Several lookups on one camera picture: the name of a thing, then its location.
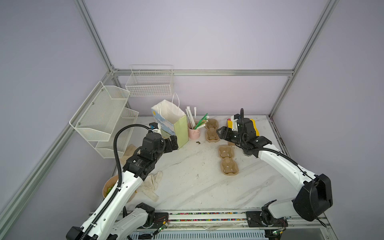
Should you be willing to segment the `brown pulp cup carrier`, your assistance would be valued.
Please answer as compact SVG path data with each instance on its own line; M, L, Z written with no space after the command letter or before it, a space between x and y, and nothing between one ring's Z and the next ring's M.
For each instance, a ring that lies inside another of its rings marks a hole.
M239 167L234 161L234 148L229 145L219 146L219 157L221 158L220 168L224 175L235 176L239 173Z

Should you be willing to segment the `painted paper gift bag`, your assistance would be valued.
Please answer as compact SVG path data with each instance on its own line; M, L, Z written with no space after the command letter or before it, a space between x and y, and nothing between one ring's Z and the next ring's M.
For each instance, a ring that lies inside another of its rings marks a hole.
M176 93L171 101L163 100L151 107L151 112L163 132L177 137L179 148L189 141L187 115L180 108L180 98Z

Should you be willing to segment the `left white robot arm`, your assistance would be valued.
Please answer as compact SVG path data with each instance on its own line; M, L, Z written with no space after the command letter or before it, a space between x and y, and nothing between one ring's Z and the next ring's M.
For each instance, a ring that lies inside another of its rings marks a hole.
M142 146L126 160L118 171L118 181L94 214L80 227L71 227L68 240L119 240L142 226L151 226L155 209L139 204L122 220L117 218L124 206L155 168L160 157L179 148L176 136L164 139L161 134L150 130Z

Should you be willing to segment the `paper coffee cup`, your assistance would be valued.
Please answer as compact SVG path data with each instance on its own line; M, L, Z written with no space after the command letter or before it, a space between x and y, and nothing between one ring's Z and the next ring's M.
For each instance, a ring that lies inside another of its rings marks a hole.
M251 157L253 155L253 151L246 151L246 150L243 150L243 154L247 157Z

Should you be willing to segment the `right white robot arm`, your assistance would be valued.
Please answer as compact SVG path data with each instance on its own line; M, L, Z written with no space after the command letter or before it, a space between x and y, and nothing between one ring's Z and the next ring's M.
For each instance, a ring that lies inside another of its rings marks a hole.
M232 127L221 127L221 140L231 142L247 156L255 156L278 171L296 189L297 196L287 200L273 200L261 211L261 223L272 226L284 217L301 217L312 222L333 206L332 184L324 174L317 175L283 154L264 136L259 136L251 119L243 113L231 118Z

